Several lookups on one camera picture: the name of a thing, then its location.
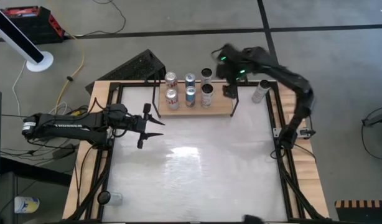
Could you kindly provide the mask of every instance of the metal bracket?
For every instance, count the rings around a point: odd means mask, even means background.
[[[273,135],[275,138],[278,138],[280,132],[281,128],[273,128]],[[315,133],[315,131],[308,128],[300,128],[296,131],[296,133],[297,138],[309,139],[312,133]]]

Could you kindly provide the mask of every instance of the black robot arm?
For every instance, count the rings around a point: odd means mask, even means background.
[[[302,120],[311,114],[314,105],[314,93],[309,81],[279,65],[262,47],[245,48],[240,52],[232,45],[226,44],[219,50],[221,51],[217,57],[216,76],[225,78],[229,84],[223,87],[225,96],[235,98],[237,80],[248,73],[265,73],[296,93],[294,116],[289,124],[281,129],[277,139],[281,147],[292,149],[297,137],[297,128]]]
[[[122,104],[108,105],[97,113],[87,113],[84,116],[34,114],[24,119],[22,135],[29,141],[45,137],[62,137],[86,140],[95,147],[109,146],[108,128],[113,129],[115,137],[120,137],[126,131],[140,133],[137,147],[142,148],[143,140],[149,137],[162,135],[160,133],[146,133],[147,121],[164,125],[155,120],[151,114],[151,105],[144,105],[144,116],[131,115]],[[124,130],[116,136],[117,129]]]

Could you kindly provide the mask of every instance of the soda can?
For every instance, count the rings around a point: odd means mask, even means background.
[[[212,103],[213,86],[211,84],[204,84],[201,89],[202,89],[202,107],[208,108]]]
[[[201,71],[202,78],[201,78],[201,86],[204,84],[211,84],[212,82],[212,71],[209,68],[204,68]]]
[[[193,107],[195,105],[195,94],[197,89],[194,86],[188,86],[185,89],[185,104],[189,107]]]
[[[168,89],[174,89],[175,91],[179,90],[179,87],[177,86],[177,77],[174,72],[166,73],[165,82]]]
[[[176,90],[174,89],[166,90],[165,98],[166,98],[167,105],[169,106],[170,109],[176,110],[177,108],[179,108],[179,105],[180,105],[179,96]]]
[[[270,90],[270,83],[267,80],[261,80],[258,87],[252,95],[253,103],[260,103],[260,101],[266,96],[266,93]]]
[[[194,86],[195,87],[195,75],[188,73],[185,75],[185,87]]]

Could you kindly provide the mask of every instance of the blue can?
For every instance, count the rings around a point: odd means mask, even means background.
[[[195,87],[195,75],[188,73],[185,75],[185,87],[194,86]]]
[[[197,94],[197,89],[194,86],[188,86],[185,89],[185,104],[188,107],[195,105],[195,94]]]

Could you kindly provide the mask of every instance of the concrete floor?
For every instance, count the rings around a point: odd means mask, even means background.
[[[115,31],[121,27],[122,20],[110,4],[88,0],[53,2],[56,5],[53,14],[74,34],[98,29]],[[122,32],[263,27],[254,0],[115,0],[115,3],[127,18]],[[0,7],[28,5],[51,8],[46,0],[0,0]],[[382,24],[382,0],[265,0],[264,6],[270,27]],[[382,161],[364,151],[360,137],[361,119],[382,106],[382,29],[276,32],[272,36],[279,62],[309,79],[317,95],[312,115],[317,134],[312,145],[330,216],[337,218],[335,200],[382,199]],[[86,64],[63,101],[73,108],[87,104],[85,85],[145,49],[151,49],[167,70],[183,75],[198,73],[204,67],[213,68],[209,53],[227,42],[239,48],[268,46],[264,33],[81,40]],[[81,47],[73,40],[39,47],[51,52],[55,63],[42,73],[24,71],[16,89],[23,115],[49,112],[65,77],[72,74],[81,60]],[[0,42],[3,113],[17,113],[11,87],[23,61],[10,46]],[[2,119],[2,147],[25,151],[33,148],[21,136],[21,127],[17,118]],[[382,126],[367,129],[365,139],[370,150],[382,157]],[[73,160],[55,161],[49,166],[68,170],[73,167]],[[48,206],[48,211],[34,214],[32,222],[57,221],[66,191],[63,187],[35,184],[25,192],[54,205]],[[58,201],[48,197],[51,194],[63,197]]]

